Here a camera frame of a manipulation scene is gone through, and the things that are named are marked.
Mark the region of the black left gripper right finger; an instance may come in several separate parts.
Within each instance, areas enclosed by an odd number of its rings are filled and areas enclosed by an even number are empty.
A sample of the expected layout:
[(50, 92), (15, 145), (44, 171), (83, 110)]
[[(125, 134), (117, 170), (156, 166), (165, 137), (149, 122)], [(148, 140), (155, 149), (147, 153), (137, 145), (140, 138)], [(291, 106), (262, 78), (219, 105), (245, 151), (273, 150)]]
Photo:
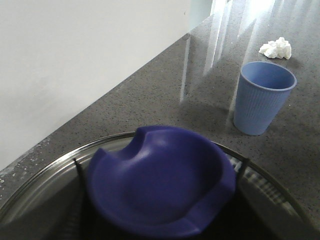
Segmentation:
[(243, 178), (246, 168), (248, 167), (248, 164), (250, 163), (250, 159), (249, 158), (243, 158), (243, 159), (239, 159), (238, 163), (240, 164), (239, 168), (238, 168), (238, 172), (236, 175), (236, 184), (238, 185), (241, 181), (241, 179)]

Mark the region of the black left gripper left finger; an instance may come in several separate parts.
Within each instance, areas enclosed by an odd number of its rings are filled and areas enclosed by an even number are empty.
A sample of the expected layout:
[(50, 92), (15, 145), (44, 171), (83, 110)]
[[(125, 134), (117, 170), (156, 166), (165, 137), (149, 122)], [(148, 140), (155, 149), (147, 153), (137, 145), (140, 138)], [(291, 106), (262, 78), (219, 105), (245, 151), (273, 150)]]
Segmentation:
[(86, 176), (84, 173), (84, 170), (81, 166), (81, 164), (77, 161), (77, 159), (74, 157), (73, 163), (76, 168), (76, 172), (78, 175), (78, 180), (79, 180), (79, 195), (81, 196), (82, 199), (86, 200), (88, 198), (87, 195), (87, 190), (86, 190)]

